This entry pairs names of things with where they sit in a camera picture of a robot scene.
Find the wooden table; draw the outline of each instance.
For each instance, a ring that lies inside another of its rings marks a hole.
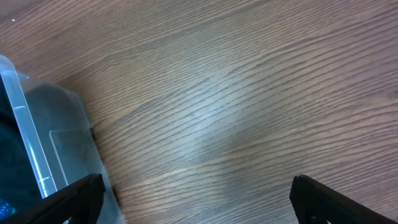
[[[398,220],[396,0],[44,0],[0,37],[82,94],[128,223],[296,223],[297,174]]]

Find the translucent container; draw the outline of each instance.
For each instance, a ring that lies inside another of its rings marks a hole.
[[[42,198],[102,174],[106,192],[98,223],[124,223],[80,95],[17,72],[2,55],[0,74]]]

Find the black fabric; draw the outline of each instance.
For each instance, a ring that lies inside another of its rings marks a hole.
[[[17,212],[42,199],[7,93],[0,79],[0,198]]]

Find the table top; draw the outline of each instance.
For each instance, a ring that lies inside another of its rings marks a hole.
[[[306,174],[398,220],[398,2],[35,0],[0,54],[81,93],[128,223],[296,223]]]

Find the clear plastic container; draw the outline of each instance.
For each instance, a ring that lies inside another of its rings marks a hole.
[[[106,192],[98,223],[124,223],[80,95],[16,72],[2,55],[0,74],[42,198],[88,174],[102,174]]]

